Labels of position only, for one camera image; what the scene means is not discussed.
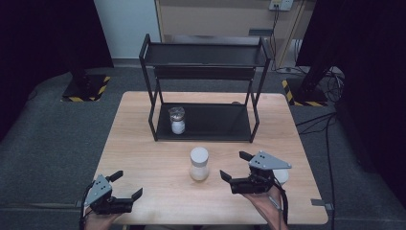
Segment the gray carpet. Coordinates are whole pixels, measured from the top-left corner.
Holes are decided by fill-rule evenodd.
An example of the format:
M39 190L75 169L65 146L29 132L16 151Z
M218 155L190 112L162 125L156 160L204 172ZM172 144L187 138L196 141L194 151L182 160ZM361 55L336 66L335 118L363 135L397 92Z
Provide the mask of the gray carpet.
M81 199L97 168L120 99L125 91L146 90L139 68L95 69L111 77L98 102L66 103L60 97L71 76L42 82L0 146L0 205L64 203ZM269 73L262 92L283 93L289 75ZM168 91L245 92L230 81L163 82ZM334 111L290 106L296 123ZM308 131L323 129L326 121ZM303 131L306 126L299 126ZM406 229L406 212L378 174L364 172L338 121L328 128L336 196L335 229ZM301 135L304 150L325 202L331 202L326 134ZM79 210L0 207L1 229L78 229ZM330 229L291 225L290 229Z

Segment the wooden table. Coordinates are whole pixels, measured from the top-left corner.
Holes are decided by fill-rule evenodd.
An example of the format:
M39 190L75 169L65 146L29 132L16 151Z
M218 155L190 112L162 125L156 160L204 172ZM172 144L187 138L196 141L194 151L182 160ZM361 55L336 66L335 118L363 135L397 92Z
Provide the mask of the wooden table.
M165 99L185 103L243 103L245 94L166 92ZM155 142L147 122L149 110L147 92L124 93L96 171L95 177L99 173L107 176L124 171L124 176L112 183L115 197L127 198L144 188L132 213L122 215L117 223L266 223L247 199L233 195L230 185L220 178L219 170L233 178L248 176L248 162L239 158L240 150L251 154L264 150L292 165L289 180L283 185L289 201L290 224L327 222L325 208L311 204L310 199L321 197L283 95L260 95L260 124L252 144ZM206 148L210 155L210 174L203 182L196 182L189 175L190 152L195 147Z

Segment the black metal shelf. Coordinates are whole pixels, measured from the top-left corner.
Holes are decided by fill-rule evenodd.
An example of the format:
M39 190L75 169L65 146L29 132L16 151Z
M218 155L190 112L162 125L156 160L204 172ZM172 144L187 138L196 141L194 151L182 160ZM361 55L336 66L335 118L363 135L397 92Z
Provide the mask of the black metal shelf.
M257 103L270 63L269 44L261 37L258 44L157 43L146 35L139 55L151 101L149 125L155 141L227 141L253 142L259 126ZM147 66L154 68L156 79L152 91ZM252 82L257 67L263 67L256 95ZM247 81L245 103L165 103L160 80L228 80ZM152 122L157 98L161 109L158 125ZM250 127L247 104L254 108L255 124ZM185 109L186 130L174 134L169 109Z

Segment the shelf tier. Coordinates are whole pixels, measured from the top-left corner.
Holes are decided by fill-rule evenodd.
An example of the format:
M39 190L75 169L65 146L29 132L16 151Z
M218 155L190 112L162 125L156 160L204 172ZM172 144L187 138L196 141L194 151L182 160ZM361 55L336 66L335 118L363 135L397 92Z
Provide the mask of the shelf tier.
M169 109L185 109L185 132L171 130ZM164 103L161 105L156 137L173 141L247 141L251 128L247 107L239 103Z

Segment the wall socket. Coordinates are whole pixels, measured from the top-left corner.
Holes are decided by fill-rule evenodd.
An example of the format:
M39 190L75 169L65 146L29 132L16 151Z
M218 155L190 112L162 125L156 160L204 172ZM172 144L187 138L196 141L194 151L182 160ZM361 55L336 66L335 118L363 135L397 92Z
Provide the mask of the wall socket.
M288 12L292 8L294 0L271 0L269 4L269 11L275 11L278 6L279 11Z

